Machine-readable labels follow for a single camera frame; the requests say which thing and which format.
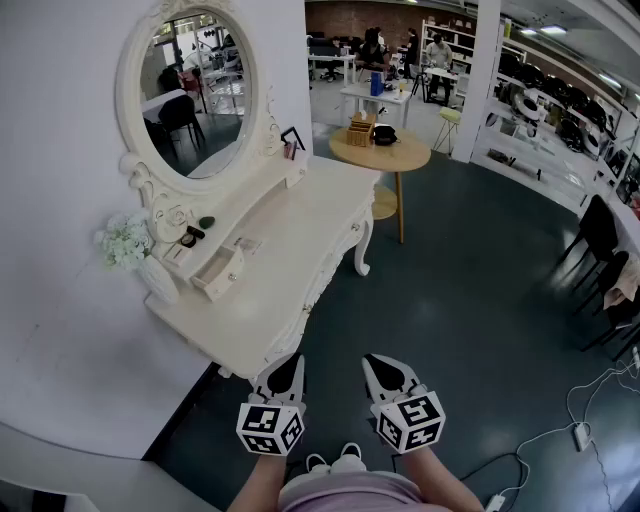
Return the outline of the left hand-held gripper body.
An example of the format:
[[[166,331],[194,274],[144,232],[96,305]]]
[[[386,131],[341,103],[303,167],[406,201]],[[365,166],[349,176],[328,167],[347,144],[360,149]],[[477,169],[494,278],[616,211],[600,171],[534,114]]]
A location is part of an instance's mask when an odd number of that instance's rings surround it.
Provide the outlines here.
[[[305,431],[303,394],[267,398],[251,393],[240,405],[236,434],[257,455],[287,456]]]

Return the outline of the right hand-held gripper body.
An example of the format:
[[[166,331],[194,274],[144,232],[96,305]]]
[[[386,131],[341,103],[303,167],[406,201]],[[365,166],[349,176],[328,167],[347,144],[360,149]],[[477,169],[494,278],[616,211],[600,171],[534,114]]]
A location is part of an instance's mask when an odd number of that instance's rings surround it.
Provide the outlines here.
[[[446,414],[435,391],[424,384],[413,386],[405,393],[372,401],[369,420],[374,432],[398,454],[406,454],[436,443],[446,421]]]

